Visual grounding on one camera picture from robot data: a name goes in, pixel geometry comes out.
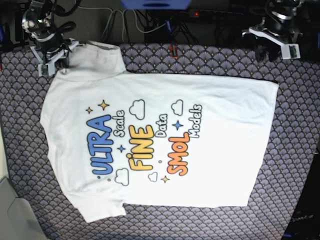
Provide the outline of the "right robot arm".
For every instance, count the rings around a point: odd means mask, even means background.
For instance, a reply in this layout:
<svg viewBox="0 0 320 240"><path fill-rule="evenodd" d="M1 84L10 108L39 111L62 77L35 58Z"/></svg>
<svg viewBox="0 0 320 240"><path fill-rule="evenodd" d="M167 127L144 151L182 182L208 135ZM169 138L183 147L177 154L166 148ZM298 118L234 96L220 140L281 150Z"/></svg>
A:
<svg viewBox="0 0 320 240"><path fill-rule="evenodd" d="M80 44L72 38L64 38L64 34L73 31L76 23L68 21L57 26L55 16L68 17L80 6L75 1L70 10L65 10L57 0L31 0L28 9L22 15L21 27L34 42L30 50L38 60L40 77L52 76L56 66L67 68L69 54Z"/></svg>

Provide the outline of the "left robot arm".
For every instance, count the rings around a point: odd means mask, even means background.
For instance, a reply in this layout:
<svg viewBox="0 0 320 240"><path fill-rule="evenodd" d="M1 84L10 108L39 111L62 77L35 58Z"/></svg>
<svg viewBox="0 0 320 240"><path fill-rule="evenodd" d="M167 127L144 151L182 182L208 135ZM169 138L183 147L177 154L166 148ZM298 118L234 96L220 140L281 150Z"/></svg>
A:
<svg viewBox="0 0 320 240"><path fill-rule="evenodd" d="M255 57L261 62L268 57L295 60L301 58L298 38L302 32L294 26L294 17L302 0L268 0L264 10L266 16L260 24L249 28L256 39Z"/></svg>

